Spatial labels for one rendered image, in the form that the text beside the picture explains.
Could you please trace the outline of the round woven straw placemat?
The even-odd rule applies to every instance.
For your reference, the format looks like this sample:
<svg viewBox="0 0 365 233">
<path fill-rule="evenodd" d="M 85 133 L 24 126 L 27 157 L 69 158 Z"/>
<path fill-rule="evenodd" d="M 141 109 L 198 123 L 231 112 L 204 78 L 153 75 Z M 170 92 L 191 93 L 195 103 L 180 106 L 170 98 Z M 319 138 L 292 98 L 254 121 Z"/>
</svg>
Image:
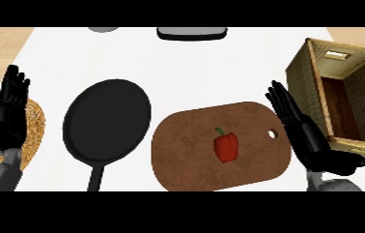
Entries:
<svg viewBox="0 0 365 233">
<path fill-rule="evenodd" d="M 7 152 L 7 144 L 13 140 L 13 132 L 8 131 L 10 124 L 7 123 L 7 117 L 11 107 L 4 103 L 0 103 L 0 163 L 5 160 L 4 154 Z M 19 170 L 24 170 L 30 159 L 36 153 L 36 149 L 41 144 L 41 139 L 45 129 L 45 117 L 42 109 L 33 100 L 26 100 L 24 105 L 24 122 L 26 122 L 26 134 L 24 142 L 22 144 L 22 154 L 20 154 L 20 167 Z"/>
</svg>

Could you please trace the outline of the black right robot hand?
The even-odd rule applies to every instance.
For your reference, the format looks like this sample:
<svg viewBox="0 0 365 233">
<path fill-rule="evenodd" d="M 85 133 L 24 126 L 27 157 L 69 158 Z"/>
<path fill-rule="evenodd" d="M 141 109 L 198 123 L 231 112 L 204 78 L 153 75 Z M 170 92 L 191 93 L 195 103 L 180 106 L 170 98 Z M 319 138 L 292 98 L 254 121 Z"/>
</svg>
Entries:
<svg viewBox="0 0 365 233">
<path fill-rule="evenodd" d="M 365 166 L 365 158 L 359 154 L 331 149 L 323 133 L 310 117 L 300 112 L 297 103 L 279 82 L 272 81 L 264 97 L 270 101 L 295 157 L 306 170 L 329 172 L 341 176 L 351 175 L 356 168 Z"/>
</svg>

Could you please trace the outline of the grey round object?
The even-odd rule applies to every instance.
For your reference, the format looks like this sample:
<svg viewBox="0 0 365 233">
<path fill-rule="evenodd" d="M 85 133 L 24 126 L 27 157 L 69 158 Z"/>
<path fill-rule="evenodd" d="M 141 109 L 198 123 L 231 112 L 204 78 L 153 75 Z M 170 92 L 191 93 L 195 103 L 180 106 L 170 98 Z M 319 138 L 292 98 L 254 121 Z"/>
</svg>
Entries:
<svg viewBox="0 0 365 233">
<path fill-rule="evenodd" d="M 88 27 L 88 29 L 95 33 L 108 33 L 117 29 L 117 27 Z"/>
</svg>

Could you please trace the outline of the black frying pan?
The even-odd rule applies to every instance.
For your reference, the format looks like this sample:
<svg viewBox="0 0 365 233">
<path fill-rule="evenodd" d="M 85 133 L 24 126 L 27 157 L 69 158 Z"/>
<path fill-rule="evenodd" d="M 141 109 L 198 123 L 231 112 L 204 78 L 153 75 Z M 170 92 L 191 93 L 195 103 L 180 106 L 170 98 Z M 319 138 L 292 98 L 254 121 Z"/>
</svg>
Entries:
<svg viewBox="0 0 365 233">
<path fill-rule="evenodd" d="M 92 167 L 88 191 L 100 189 L 105 165 L 136 148 L 150 121 L 147 94 L 127 80 L 104 80 L 75 98 L 64 116 L 63 141 L 70 155 Z"/>
</svg>

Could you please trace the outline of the brown wooden cutting board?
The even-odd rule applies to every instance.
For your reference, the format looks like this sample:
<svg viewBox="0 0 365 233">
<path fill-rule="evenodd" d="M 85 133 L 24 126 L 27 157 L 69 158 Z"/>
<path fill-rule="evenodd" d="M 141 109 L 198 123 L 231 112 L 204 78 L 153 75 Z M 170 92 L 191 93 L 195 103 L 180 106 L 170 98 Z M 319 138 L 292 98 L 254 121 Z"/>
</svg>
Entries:
<svg viewBox="0 0 365 233">
<path fill-rule="evenodd" d="M 216 128 L 238 138 L 238 157 L 222 163 L 213 152 Z M 167 190 L 217 190 L 276 178 L 291 160 L 291 145 L 272 110 L 238 102 L 170 114 L 158 123 L 151 161 Z"/>
</svg>

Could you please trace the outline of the dark grey flat appliance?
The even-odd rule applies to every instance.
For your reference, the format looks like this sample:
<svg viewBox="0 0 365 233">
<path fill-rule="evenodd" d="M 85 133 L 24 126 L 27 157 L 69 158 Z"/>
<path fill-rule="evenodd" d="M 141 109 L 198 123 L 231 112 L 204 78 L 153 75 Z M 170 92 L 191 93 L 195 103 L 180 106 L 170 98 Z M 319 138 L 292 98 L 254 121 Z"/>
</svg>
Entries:
<svg viewBox="0 0 365 233">
<path fill-rule="evenodd" d="M 169 41 L 213 41 L 225 38 L 226 27 L 158 27 L 157 36 Z"/>
</svg>

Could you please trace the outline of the tan wicker basket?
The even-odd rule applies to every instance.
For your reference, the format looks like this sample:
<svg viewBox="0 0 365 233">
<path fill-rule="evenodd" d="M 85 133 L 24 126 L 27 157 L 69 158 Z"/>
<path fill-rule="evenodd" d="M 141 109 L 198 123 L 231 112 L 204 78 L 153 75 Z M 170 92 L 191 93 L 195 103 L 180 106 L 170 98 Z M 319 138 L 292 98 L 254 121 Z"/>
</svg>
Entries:
<svg viewBox="0 0 365 233">
<path fill-rule="evenodd" d="M 331 148 L 365 156 L 365 46 L 307 38 L 286 67 L 286 83 Z"/>
</svg>

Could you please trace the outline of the red bell pepper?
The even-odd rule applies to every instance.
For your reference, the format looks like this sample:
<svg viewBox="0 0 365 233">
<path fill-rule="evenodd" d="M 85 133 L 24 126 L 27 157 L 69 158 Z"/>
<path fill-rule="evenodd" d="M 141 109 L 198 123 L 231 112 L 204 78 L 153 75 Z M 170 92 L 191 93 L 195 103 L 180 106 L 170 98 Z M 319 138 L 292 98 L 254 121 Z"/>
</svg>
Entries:
<svg viewBox="0 0 365 233">
<path fill-rule="evenodd" d="M 222 128 L 214 129 L 219 136 L 213 139 L 213 152 L 222 163 L 238 157 L 238 138 L 233 133 L 225 133 Z"/>
</svg>

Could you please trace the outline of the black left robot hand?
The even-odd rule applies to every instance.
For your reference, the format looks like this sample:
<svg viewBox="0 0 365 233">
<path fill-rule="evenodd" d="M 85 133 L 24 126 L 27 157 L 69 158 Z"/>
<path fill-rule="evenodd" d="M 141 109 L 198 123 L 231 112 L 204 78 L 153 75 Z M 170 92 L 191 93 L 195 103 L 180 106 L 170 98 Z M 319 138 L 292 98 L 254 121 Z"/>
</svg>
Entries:
<svg viewBox="0 0 365 233">
<path fill-rule="evenodd" d="M 7 67 L 0 87 L 0 151 L 20 148 L 24 142 L 24 105 L 29 79 L 19 67 Z"/>
</svg>

